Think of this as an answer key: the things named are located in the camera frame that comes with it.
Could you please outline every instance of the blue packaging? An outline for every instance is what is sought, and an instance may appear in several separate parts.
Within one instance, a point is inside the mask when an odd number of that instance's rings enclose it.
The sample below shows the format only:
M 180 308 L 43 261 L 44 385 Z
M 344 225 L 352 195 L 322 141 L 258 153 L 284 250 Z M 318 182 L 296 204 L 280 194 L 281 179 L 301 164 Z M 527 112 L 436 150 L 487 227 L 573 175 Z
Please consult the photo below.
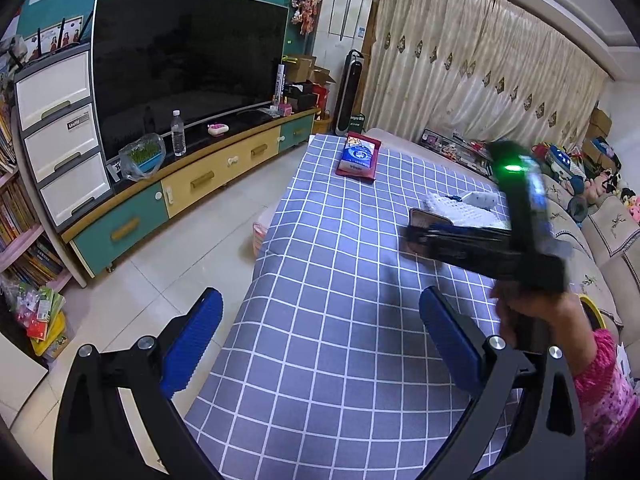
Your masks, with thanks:
M 366 173 L 371 168 L 375 149 L 372 142 L 348 137 L 338 167 L 350 173 Z

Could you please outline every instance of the plastic bottle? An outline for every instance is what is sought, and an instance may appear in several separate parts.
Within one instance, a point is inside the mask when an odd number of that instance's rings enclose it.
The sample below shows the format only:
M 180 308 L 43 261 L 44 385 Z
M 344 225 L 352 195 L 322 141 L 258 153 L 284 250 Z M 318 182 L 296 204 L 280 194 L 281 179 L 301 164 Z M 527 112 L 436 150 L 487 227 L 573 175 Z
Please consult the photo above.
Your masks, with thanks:
M 180 110 L 174 110 L 174 120 L 171 121 L 171 138 L 174 142 L 174 155 L 184 155 L 187 152 L 187 143 L 184 140 L 184 121 L 180 117 Z

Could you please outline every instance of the pink knitted cuff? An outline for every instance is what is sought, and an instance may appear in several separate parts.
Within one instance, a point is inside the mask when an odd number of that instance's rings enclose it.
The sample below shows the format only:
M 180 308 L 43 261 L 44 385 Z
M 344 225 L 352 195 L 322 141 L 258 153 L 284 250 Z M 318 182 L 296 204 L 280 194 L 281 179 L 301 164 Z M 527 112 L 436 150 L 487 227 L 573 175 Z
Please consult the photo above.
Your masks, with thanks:
M 611 377 L 616 367 L 616 343 L 605 328 L 593 332 L 598 346 L 596 358 L 580 375 L 574 378 L 580 405 L 596 404 L 611 386 Z

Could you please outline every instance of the yellow drawer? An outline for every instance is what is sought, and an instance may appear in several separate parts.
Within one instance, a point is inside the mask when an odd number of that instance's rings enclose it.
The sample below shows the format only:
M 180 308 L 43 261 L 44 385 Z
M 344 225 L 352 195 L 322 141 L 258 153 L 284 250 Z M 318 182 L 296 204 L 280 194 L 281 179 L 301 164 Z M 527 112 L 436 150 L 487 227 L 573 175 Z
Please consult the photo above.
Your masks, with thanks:
M 162 179 L 169 218 L 261 162 L 278 154 L 280 127 L 211 153 Z

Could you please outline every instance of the tower fan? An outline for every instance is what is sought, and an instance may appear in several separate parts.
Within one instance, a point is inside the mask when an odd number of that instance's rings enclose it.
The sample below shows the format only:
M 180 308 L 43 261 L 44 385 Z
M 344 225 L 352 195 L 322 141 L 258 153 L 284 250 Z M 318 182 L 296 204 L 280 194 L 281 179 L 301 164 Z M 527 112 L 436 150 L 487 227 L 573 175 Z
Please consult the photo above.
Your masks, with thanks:
M 364 56 L 357 50 L 351 50 L 347 54 L 342 71 L 342 81 L 338 92 L 338 101 L 335 105 L 334 131 L 336 135 L 345 137 L 351 121 L 351 111 L 356 99 L 358 84 L 362 76 Z

